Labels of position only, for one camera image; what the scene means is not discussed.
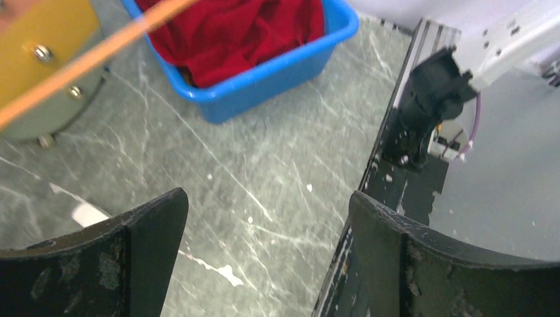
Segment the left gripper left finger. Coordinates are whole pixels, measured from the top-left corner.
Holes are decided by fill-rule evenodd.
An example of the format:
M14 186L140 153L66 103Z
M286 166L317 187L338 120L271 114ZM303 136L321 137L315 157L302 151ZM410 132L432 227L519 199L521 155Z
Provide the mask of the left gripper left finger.
M182 188L72 234L1 251L2 316L159 316L188 216Z

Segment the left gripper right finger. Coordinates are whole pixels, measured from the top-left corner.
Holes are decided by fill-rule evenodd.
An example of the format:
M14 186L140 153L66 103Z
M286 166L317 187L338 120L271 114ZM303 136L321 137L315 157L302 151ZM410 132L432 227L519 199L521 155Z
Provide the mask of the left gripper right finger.
M372 316L558 316L559 264L480 248L362 192L349 220Z

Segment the orange hanger with red skirt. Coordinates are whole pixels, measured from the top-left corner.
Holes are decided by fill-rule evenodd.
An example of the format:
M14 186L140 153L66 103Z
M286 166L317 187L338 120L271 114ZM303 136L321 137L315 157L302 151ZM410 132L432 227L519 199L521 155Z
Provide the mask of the orange hanger with red skirt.
M78 79L94 67L102 65L142 35L160 27L195 3L197 3L196 0L166 0L157 3L145 11L142 17L133 19L122 29L3 107L1 109L1 128L31 111L71 81Z

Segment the red pleated skirt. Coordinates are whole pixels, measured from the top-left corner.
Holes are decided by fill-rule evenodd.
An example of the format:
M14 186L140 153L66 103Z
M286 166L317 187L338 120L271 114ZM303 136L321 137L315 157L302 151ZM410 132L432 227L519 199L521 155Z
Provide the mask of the red pleated skirt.
M321 1L198 1L149 35L167 63L207 88L325 34Z

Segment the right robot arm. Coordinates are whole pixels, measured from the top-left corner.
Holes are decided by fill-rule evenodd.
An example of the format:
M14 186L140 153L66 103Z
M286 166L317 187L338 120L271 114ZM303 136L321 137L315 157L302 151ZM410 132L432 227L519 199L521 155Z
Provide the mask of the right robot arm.
M382 158L419 172L434 156L461 160L476 130L440 129L501 75L559 41L559 3L530 1L473 36L431 20L417 26L380 140Z

